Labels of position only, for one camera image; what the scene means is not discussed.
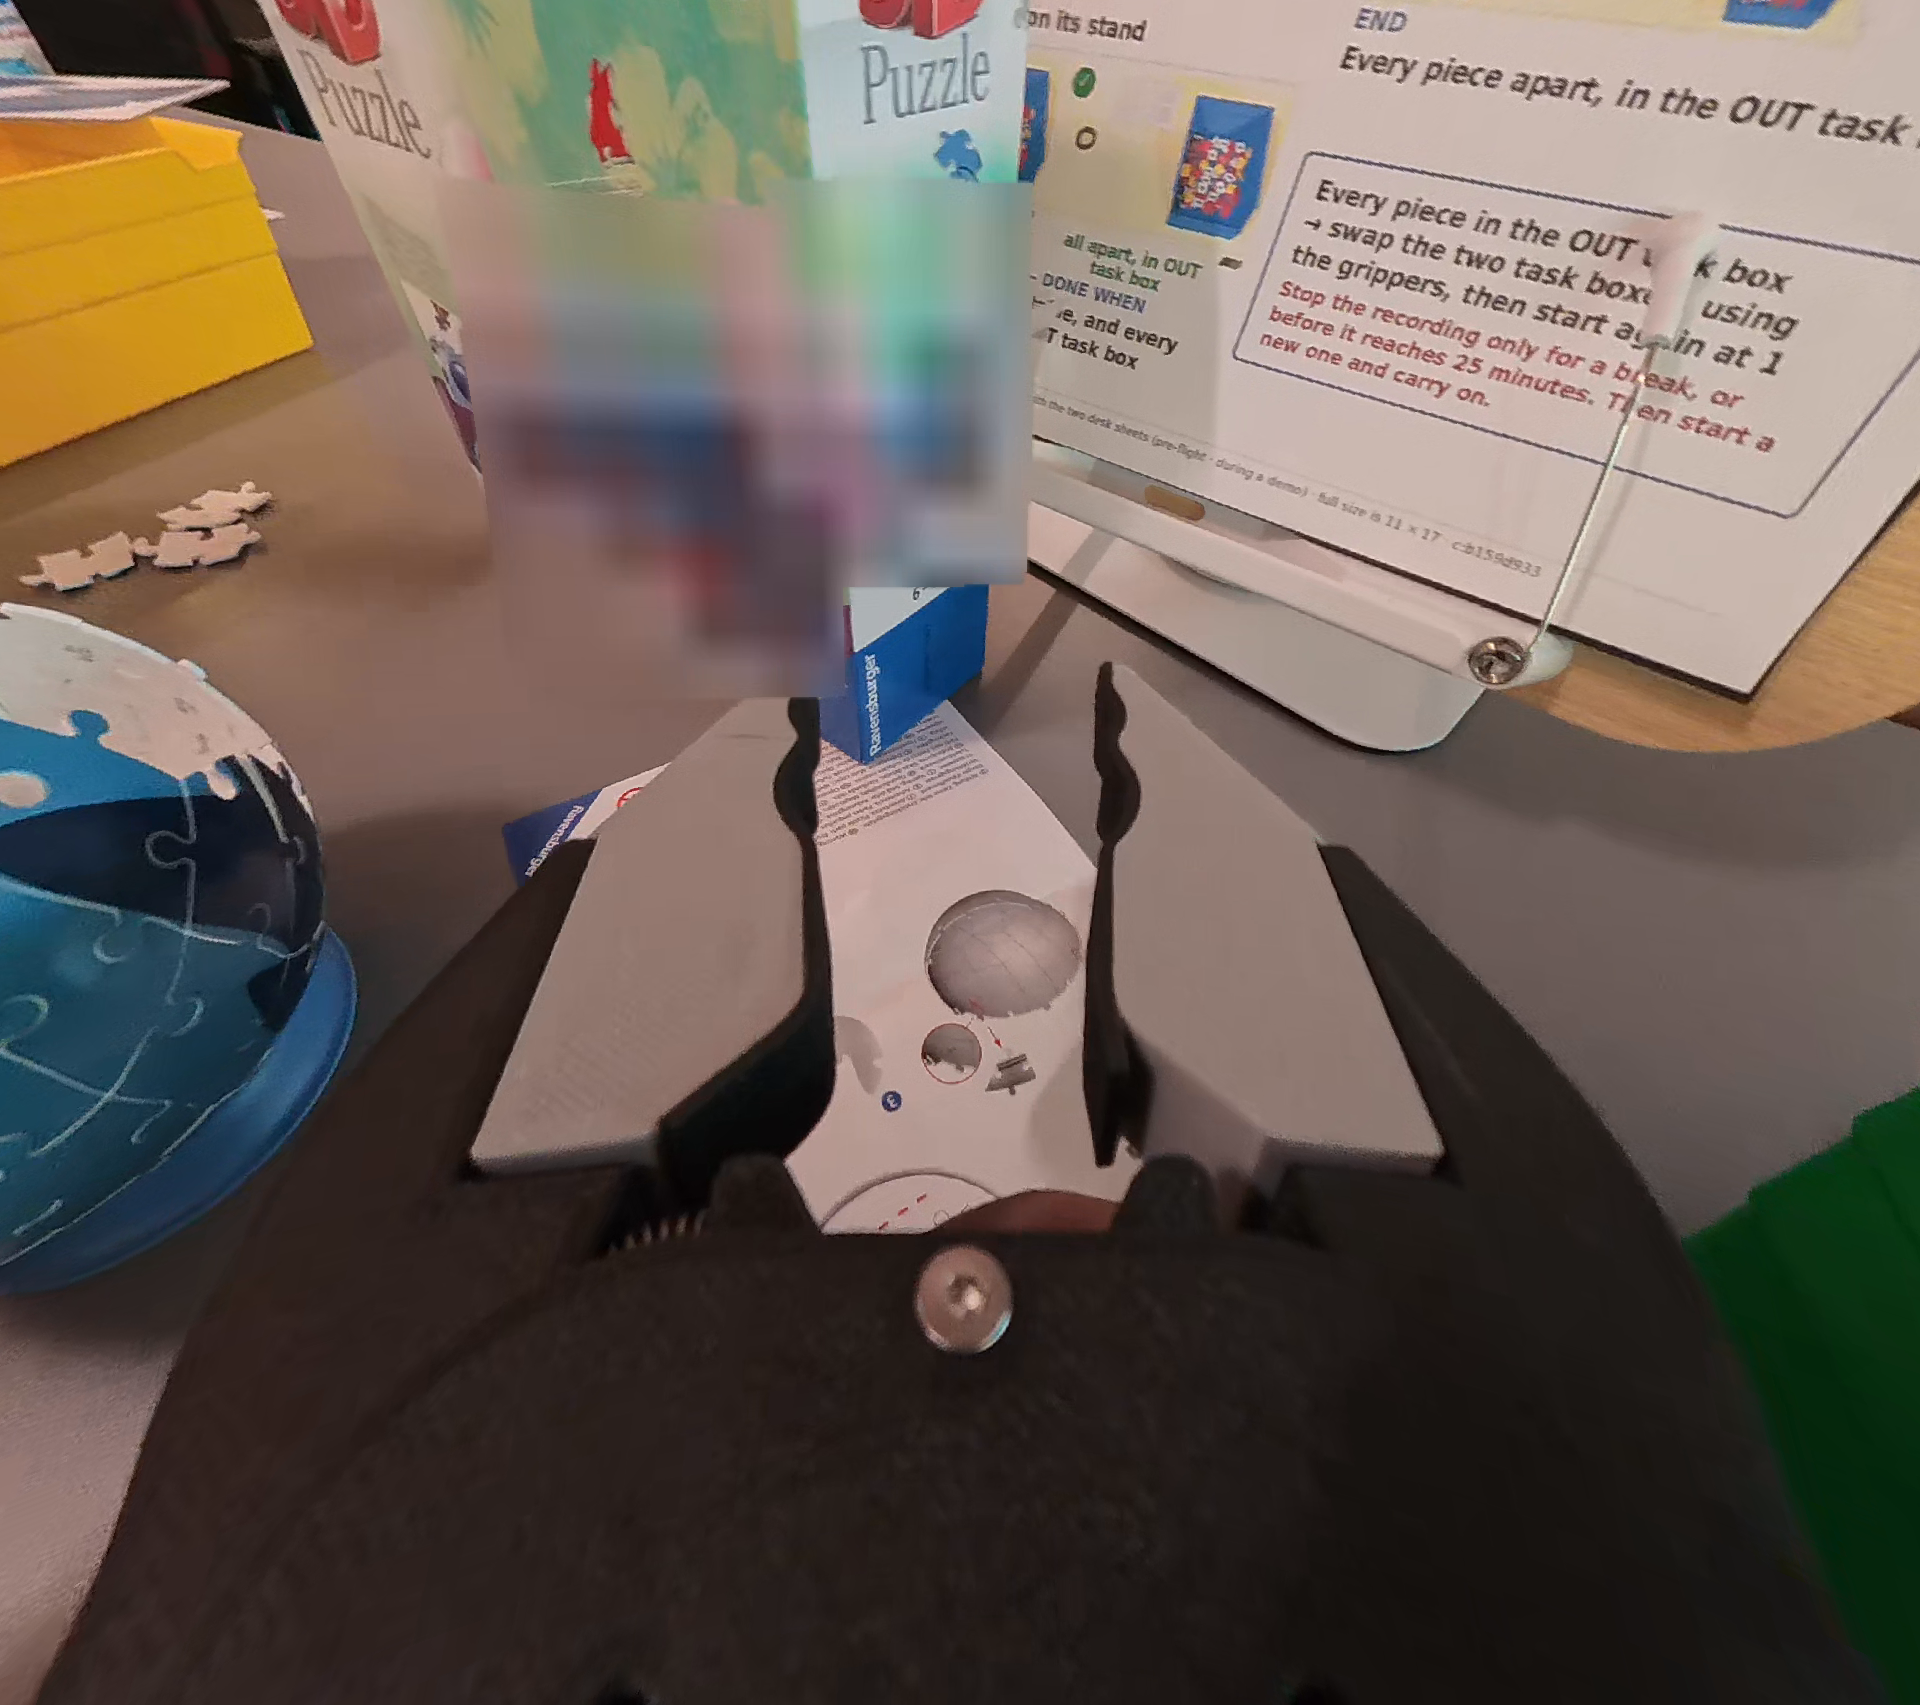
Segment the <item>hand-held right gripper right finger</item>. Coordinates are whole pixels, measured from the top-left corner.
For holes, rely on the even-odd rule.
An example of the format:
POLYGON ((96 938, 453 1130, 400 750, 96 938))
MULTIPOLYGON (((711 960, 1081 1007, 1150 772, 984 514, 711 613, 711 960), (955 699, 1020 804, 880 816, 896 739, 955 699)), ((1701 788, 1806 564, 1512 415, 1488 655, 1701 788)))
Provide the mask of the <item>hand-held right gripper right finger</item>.
POLYGON ((1429 1172, 1442 1141, 1315 830, 1132 669, 1098 670, 1082 1098, 1097 1165, 1218 1188, 1429 1172))

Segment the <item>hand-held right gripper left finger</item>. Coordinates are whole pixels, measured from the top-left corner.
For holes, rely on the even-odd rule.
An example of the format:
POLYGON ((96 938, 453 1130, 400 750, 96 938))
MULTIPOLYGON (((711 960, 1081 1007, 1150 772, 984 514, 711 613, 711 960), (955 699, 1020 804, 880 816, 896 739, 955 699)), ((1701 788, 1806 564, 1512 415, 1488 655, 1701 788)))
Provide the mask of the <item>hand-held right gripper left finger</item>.
POLYGON ((789 1159, 836 1091, 821 708, 753 699, 599 828, 470 1161, 621 1165, 708 1193, 789 1159))

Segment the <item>partly built puzzle ball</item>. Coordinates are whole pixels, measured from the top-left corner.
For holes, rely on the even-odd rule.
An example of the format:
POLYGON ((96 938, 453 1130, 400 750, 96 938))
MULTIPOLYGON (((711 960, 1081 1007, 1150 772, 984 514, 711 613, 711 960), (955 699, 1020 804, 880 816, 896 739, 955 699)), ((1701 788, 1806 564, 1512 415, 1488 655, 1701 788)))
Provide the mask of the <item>partly built puzzle ball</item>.
POLYGON ((3 719, 6 1263, 257 1071, 329 924, 301 781, 197 666, 4 604, 3 719))

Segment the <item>yellow plastic bin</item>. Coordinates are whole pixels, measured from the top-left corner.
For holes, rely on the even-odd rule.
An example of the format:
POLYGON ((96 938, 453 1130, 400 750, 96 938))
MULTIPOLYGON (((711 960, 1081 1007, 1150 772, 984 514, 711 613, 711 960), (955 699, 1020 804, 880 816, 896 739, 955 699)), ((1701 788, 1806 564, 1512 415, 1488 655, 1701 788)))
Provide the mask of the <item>yellow plastic bin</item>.
POLYGON ((313 344, 239 127, 4 121, 4 466, 313 344))

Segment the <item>blue ball stand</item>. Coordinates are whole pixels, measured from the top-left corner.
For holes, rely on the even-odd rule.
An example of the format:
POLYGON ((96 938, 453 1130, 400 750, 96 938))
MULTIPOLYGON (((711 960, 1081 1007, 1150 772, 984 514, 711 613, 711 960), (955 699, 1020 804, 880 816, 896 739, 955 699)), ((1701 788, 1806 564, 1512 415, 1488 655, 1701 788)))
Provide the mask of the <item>blue ball stand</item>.
POLYGON ((147 1254, 233 1198, 318 1107, 349 1051, 356 1015, 352 956, 338 933, 325 926, 301 1002, 255 1073, 98 1209, 6 1261, 3 1292, 21 1296, 84 1282, 147 1254))

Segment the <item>colourful cardboard puzzle box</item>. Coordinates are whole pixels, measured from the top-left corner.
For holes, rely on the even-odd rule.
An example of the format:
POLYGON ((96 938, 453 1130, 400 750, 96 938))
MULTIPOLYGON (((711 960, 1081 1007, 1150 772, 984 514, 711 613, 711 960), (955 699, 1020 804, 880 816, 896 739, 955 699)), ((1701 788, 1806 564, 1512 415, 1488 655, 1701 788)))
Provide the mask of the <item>colourful cardboard puzzle box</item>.
POLYGON ((261 0, 554 675, 871 762, 1027 564, 1024 0, 261 0))

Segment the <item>white paper leaflet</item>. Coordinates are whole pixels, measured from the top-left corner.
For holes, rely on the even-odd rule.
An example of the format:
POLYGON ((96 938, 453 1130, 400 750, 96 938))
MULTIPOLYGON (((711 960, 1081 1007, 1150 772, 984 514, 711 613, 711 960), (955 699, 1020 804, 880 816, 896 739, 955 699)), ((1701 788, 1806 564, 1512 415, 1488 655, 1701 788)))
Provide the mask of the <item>white paper leaflet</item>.
MULTIPOLYGON (((666 767, 512 833, 593 839, 666 767)), ((1093 861, 950 707, 874 762, 823 745, 816 845, 836 1077, 784 1161, 828 1232, 913 1235, 1020 1193, 1117 1198, 1084 1100, 1093 861)))

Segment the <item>green plastic bin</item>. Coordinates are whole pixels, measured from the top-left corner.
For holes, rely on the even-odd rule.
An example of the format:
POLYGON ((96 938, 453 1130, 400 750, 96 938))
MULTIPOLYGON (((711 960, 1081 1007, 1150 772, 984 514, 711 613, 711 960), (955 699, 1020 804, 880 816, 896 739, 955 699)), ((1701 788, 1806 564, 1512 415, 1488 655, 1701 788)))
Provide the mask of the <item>green plastic bin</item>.
POLYGON ((1918 1699, 1918 1092, 1688 1238, 1856 1646, 1918 1699))

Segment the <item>instruction sheet board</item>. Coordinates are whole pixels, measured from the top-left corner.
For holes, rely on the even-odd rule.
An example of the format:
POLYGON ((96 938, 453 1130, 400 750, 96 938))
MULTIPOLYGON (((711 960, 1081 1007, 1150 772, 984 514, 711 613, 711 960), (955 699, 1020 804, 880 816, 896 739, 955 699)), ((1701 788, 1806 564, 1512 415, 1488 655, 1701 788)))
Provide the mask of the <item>instruction sheet board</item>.
POLYGON ((1916 0, 1033 0, 1035 437, 1539 618, 1756 750, 1916 703, 1916 0))

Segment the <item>printed paper sheet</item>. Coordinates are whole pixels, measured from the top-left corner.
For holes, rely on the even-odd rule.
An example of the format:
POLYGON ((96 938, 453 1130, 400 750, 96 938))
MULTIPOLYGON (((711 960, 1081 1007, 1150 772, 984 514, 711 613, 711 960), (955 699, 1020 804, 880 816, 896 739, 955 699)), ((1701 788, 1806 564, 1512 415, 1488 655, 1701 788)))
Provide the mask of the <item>printed paper sheet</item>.
POLYGON ((197 104, 222 77, 150 77, 3 71, 4 121, 120 123, 197 104))

